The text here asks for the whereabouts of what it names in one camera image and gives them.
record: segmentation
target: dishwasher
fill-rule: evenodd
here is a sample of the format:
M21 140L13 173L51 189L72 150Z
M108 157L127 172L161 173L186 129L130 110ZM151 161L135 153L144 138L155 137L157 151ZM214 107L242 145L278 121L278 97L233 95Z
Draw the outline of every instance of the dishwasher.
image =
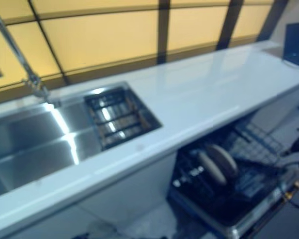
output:
M215 148L234 170L221 168ZM251 237L283 206L284 192L298 189L294 171L281 167L282 150L251 116L239 119L179 150L170 196L217 236Z

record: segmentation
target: wire rack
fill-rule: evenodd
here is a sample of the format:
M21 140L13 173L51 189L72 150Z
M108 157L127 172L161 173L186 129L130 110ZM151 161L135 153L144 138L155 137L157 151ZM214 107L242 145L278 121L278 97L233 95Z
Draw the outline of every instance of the wire rack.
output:
M217 144L233 158L276 165L283 146L270 134L244 118L221 128L185 147L203 149L207 144Z

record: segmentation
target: sink basin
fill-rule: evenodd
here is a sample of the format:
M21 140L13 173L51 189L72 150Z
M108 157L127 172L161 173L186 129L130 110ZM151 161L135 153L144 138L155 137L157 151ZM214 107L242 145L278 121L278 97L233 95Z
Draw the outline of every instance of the sink basin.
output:
M0 195L161 126L126 83L0 117Z

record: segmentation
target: white cabinet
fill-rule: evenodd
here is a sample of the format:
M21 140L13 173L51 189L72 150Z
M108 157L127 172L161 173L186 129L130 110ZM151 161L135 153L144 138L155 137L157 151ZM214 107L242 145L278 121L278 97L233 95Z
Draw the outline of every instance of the white cabinet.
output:
M166 198L176 153L131 174L79 205L103 220L122 226L131 222Z
M85 233L95 220L77 206L70 206L6 239L71 239Z
M175 160L176 153L167 155L5 239L71 239L99 218L129 223L166 198Z

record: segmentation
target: faucet spout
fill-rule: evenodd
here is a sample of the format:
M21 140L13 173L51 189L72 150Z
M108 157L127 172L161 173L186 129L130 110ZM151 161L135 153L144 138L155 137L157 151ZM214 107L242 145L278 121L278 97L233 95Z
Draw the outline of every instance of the faucet spout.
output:
M0 32L3 35L4 39L7 41L8 45L16 55L17 59L19 60L20 64L23 66L25 71L27 72L27 79L22 80L25 85L29 86L32 89L32 92L35 96L43 98L44 101L48 102L49 98L49 91L40 79L40 77L33 72L32 68L30 67L29 63L27 62L26 58L22 54L20 48L18 47L17 43L15 42L14 38L8 31L7 27L5 26L3 20L0 17Z

